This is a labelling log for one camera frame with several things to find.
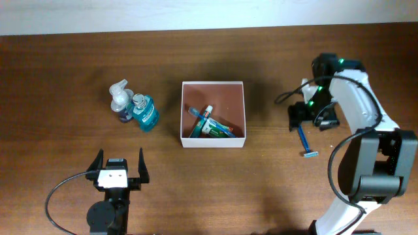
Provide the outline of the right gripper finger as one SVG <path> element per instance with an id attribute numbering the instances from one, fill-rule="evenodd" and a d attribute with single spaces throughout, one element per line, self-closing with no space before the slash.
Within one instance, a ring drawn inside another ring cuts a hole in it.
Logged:
<path id="1" fill-rule="evenodd" d="M 334 108 L 326 108 L 322 110 L 314 119 L 313 124 L 319 128 L 320 131 L 336 128 L 340 125 Z"/>
<path id="2" fill-rule="evenodd" d="M 289 117 L 289 131 L 300 127 L 301 123 L 309 120 L 309 113 L 304 102 L 296 102 L 287 109 Z"/>

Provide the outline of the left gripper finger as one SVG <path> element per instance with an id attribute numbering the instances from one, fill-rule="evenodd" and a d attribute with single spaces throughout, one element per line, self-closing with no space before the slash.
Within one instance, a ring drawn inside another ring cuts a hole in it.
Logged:
<path id="1" fill-rule="evenodd" d="M 149 183 L 150 182 L 150 175 L 148 173 L 148 169 L 146 167 L 146 163 L 144 161 L 144 154 L 143 149 L 140 148 L 139 156 L 138 156 L 138 174 L 141 183 Z"/>
<path id="2" fill-rule="evenodd" d="M 93 162 L 89 165 L 87 172 L 98 172 L 103 167 L 104 150 L 100 149 Z"/>

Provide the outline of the blue disposable razor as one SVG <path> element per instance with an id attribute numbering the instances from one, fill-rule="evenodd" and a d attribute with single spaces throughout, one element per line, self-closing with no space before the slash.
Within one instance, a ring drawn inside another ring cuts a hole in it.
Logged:
<path id="1" fill-rule="evenodd" d="M 308 140 L 306 138 L 306 135 L 304 134 L 304 131 L 303 131 L 303 128 L 302 128 L 301 125 L 298 127 L 298 134 L 300 136 L 300 140 L 301 140 L 302 145 L 303 145 L 304 150 L 305 150 L 305 153 L 303 154 L 303 156 L 305 158 L 310 158 L 310 157 L 316 157 L 316 156 L 318 156 L 319 153 L 317 151 L 312 151 L 311 150 L 311 148 L 309 146 L 309 143 L 308 143 Z"/>

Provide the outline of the blue mouthwash bottle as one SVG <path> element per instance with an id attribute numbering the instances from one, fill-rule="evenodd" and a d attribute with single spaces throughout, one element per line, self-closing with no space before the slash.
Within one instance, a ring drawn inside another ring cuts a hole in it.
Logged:
<path id="1" fill-rule="evenodd" d="M 133 96 L 133 117 L 138 121 L 140 128 L 144 132 L 151 131 L 159 121 L 154 100 L 149 95 L 137 93 Z"/>

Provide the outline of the toothpaste tube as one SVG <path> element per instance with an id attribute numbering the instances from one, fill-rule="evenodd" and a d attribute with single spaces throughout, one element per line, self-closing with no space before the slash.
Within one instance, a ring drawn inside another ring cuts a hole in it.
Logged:
<path id="1" fill-rule="evenodd" d="M 188 112 L 196 117 L 198 117 L 198 121 L 196 125 L 194 126 L 191 134 L 189 135 L 190 138 L 198 138 L 202 133 L 202 128 L 204 124 L 206 123 L 206 120 L 210 117 L 210 114 L 212 113 L 213 106 L 208 105 L 203 113 L 200 113 L 196 108 L 189 107 Z"/>

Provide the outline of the blue white toothbrush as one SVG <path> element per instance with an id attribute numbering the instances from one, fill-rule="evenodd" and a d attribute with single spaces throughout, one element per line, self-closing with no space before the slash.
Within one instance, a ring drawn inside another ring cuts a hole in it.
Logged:
<path id="1" fill-rule="evenodd" d="M 212 119 L 210 119 L 208 117 L 204 117 L 204 116 L 200 115 L 200 112 L 196 108 L 190 107 L 189 110 L 188 110 L 188 112 L 190 114 L 192 114 L 192 115 L 200 118 L 200 119 L 203 119 L 205 121 L 208 121 L 212 125 L 215 125 L 218 129 L 220 129 L 221 131 L 223 131 L 229 137 L 231 137 L 231 138 L 235 138 L 236 137 L 230 130 L 228 130 L 226 128 L 223 128 L 223 126 L 221 124 L 219 124 L 217 121 L 212 120 Z"/>

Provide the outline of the green soap packet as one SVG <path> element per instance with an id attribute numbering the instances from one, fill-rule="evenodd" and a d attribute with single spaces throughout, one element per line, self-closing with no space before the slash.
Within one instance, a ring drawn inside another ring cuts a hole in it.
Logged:
<path id="1" fill-rule="evenodd" d="M 231 132 L 233 131 L 232 127 L 229 127 L 229 126 L 226 126 L 226 125 L 222 125 L 222 126 L 223 126 L 223 128 L 226 128 L 226 129 L 230 130 Z M 221 131 L 215 125 L 212 125 L 208 121 L 206 121 L 206 123 L 204 124 L 204 126 L 202 128 L 202 134 L 207 134 L 212 138 L 229 138 L 228 135 L 226 135 L 223 131 Z"/>

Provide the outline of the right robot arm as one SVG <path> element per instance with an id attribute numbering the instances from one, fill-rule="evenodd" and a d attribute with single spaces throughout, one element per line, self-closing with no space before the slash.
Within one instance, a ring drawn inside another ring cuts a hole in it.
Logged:
<path id="1" fill-rule="evenodd" d="M 286 94 L 303 100 L 288 107 L 289 129 L 303 133 L 310 121 L 324 131 L 339 126 L 334 107 L 339 105 L 351 135 L 331 152 L 327 177 L 336 198 L 309 234 L 354 234 L 374 210 L 407 189 L 417 135 L 403 130 L 384 111 L 358 60 L 321 53 L 312 61 L 313 79 Z"/>

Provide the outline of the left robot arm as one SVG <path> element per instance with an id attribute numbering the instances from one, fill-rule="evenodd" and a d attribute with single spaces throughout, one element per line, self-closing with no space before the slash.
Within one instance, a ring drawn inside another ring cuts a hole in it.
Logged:
<path id="1" fill-rule="evenodd" d="M 144 162 L 143 150 L 138 154 L 138 177 L 128 176 L 126 159 L 104 160 L 104 151 L 99 150 L 88 167 L 86 179 L 93 182 L 104 199 L 94 203 L 88 210 L 86 221 L 90 234 L 127 234 L 130 193 L 141 190 L 143 184 L 150 182 Z"/>

